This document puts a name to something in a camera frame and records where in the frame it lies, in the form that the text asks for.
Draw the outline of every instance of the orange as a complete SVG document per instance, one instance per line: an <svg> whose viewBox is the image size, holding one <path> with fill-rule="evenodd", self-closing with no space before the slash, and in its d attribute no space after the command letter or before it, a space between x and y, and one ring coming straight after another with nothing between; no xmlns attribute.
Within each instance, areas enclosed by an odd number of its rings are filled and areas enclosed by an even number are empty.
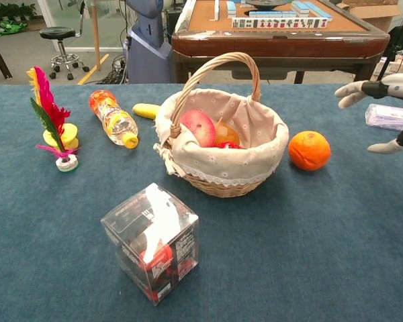
<svg viewBox="0 0 403 322"><path fill-rule="evenodd" d="M298 168L307 171L322 168L331 156L330 144L315 131L297 133L289 142L288 153Z"/></svg>

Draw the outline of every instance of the blue tablecloth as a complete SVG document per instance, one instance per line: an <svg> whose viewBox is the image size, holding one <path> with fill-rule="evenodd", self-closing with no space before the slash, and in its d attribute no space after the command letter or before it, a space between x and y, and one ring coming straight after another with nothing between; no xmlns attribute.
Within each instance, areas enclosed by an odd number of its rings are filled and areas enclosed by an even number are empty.
<svg viewBox="0 0 403 322"><path fill-rule="evenodd" d="M302 172L286 154L255 191L219 199L166 174L153 121L135 117L135 150L112 144L88 108L96 86L52 88L81 143L80 167L60 173L35 148L43 128L31 88L0 86L0 321L403 321L403 152L367 152L397 132L365 125L373 99L338 109L337 87L263 85L262 102L290 135L320 131L332 157ZM103 88L130 111L182 86ZM157 307L119 269L100 224L152 182L191 207L200 228L199 266Z"/></svg>

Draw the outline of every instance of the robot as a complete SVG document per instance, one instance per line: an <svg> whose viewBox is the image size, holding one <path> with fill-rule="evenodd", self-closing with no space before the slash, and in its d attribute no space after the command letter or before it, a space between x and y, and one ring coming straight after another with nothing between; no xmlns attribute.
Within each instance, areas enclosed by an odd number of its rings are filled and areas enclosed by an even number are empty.
<svg viewBox="0 0 403 322"><path fill-rule="evenodd" d="M336 97L341 98L339 107L346 109L364 97L370 96L381 99L386 96L403 99L403 74L393 74L377 82L361 80L339 88ZM393 154L403 150L403 131L398 137L388 143L374 144L368 147L370 152L379 154Z"/></svg>
<svg viewBox="0 0 403 322"><path fill-rule="evenodd" d="M172 0L126 0L138 15L129 32L127 75L132 84L175 83L172 48L164 41L161 12Z"/></svg>

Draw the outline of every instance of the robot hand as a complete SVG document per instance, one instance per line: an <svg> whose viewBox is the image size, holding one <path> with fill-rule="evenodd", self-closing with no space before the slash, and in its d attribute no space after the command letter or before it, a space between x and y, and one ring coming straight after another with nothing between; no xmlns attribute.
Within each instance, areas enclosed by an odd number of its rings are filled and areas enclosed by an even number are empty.
<svg viewBox="0 0 403 322"><path fill-rule="evenodd" d="M339 102L341 109L350 107L367 96L375 99L381 99L385 96L403 99L403 74L386 76L377 82L370 82L368 80L354 82L339 88L335 95L341 98ZM380 154L393 154L402 151L403 131L400 132L395 140L385 144L374 144L368 147L368 150Z"/></svg>

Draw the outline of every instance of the green feather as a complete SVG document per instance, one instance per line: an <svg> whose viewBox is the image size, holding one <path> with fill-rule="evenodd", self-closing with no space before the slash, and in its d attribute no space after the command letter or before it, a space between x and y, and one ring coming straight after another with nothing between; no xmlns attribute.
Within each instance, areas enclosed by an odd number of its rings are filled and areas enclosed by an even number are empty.
<svg viewBox="0 0 403 322"><path fill-rule="evenodd" d="M61 142L61 138L58 134L58 130L55 128L55 126L54 126L53 122L51 121L51 118L49 117L47 112L45 112L45 110L41 106L39 106L35 102L35 100L33 100L32 97L30 97L30 101L32 102L32 107L33 107L34 111L36 112L36 114L38 115L40 120L42 121L45 130L51 133L52 138L57 143L58 149L60 149L61 152L66 152L66 150Z"/></svg>

